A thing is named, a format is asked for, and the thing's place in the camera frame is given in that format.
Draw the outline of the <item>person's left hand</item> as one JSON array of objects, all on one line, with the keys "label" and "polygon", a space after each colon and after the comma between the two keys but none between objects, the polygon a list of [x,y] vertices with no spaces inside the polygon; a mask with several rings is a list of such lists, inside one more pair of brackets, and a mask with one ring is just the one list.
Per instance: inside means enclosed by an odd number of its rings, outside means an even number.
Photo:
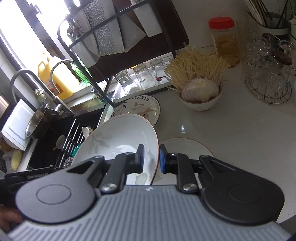
[{"label": "person's left hand", "polygon": [[10,223],[11,222],[22,223],[23,219],[22,219],[20,213],[16,209],[5,207],[5,206],[1,205],[1,209],[0,209],[1,229],[4,230],[5,232],[10,231],[10,229],[11,229]]}]

